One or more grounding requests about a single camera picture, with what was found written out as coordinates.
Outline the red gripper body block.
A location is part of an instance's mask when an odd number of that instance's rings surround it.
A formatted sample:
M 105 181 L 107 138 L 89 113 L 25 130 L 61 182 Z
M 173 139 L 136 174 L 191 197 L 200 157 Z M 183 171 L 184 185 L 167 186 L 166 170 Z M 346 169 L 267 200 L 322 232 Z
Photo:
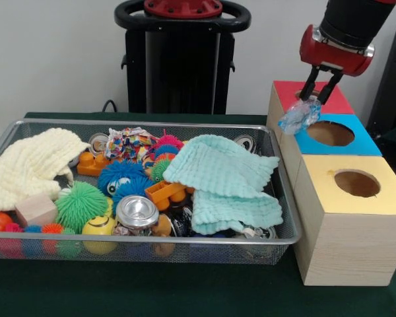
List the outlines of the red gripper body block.
M 324 37 L 319 27 L 314 24 L 307 27 L 300 43 L 301 61 L 336 69 L 351 77 L 363 74 L 371 64 L 374 54 L 373 44 L 361 50 L 342 47 Z

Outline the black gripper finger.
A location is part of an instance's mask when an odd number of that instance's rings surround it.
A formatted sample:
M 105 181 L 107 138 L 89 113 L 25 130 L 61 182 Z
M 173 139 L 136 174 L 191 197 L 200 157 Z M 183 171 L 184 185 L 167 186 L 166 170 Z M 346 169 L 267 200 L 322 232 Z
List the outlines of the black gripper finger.
M 315 80 L 317 79 L 319 72 L 320 72 L 320 66 L 312 65 L 310 75 L 308 76 L 308 79 L 306 80 L 305 85 L 299 94 L 300 100 L 307 101 L 310 98 L 312 92 L 314 91 Z
M 342 79 L 342 77 L 343 77 L 343 73 L 341 71 L 333 72 L 333 76 L 330 78 L 329 82 L 322 88 L 322 90 L 318 95 L 318 101 L 321 104 L 325 104 L 328 101 L 335 86 Z

